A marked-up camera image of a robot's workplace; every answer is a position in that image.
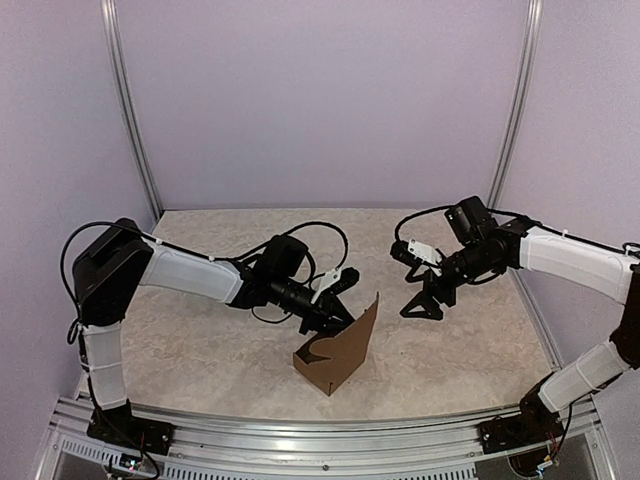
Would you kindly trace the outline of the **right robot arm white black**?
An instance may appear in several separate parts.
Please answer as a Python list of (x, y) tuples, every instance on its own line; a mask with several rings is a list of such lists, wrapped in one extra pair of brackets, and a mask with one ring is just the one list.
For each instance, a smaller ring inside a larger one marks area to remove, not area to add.
[(568, 429), (561, 411), (639, 367), (638, 245), (600, 244), (514, 212), (499, 223), (500, 211), (477, 196), (440, 210), (461, 250), (445, 255), (400, 237), (391, 246), (391, 256), (410, 269), (406, 281), (422, 286), (402, 308), (402, 317), (440, 321), (442, 309), (455, 305), (458, 287), (487, 283), (510, 269), (562, 278), (623, 306), (620, 324), (610, 336), (534, 385), (520, 400), (518, 414), (478, 427), (489, 453), (561, 436)]

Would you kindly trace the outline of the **brown cardboard paper box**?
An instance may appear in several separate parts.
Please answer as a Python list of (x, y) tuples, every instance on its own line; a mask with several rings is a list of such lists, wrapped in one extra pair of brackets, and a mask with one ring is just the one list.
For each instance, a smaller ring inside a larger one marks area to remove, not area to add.
[(346, 329), (316, 334), (292, 355), (294, 369), (327, 397), (332, 396), (364, 363), (380, 302), (374, 302)]

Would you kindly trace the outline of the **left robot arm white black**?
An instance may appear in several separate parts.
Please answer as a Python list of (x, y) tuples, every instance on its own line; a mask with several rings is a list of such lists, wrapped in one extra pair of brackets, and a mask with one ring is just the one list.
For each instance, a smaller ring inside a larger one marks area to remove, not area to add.
[(340, 260), (319, 274), (307, 244), (289, 229), (234, 257), (205, 255), (141, 231), (129, 218), (100, 222), (103, 233), (73, 262), (67, 288), (77, 318), (69, 341), (78, 342), (87, 373), (95, 425), (121, 445), (140, 434), (126, 393), (121, 325), (141, 287), (204, 297), (239, 310), (274, 305), (297, 316), (301, 334), (338, 333), (355, 319), (339, 296), (360, 274)]

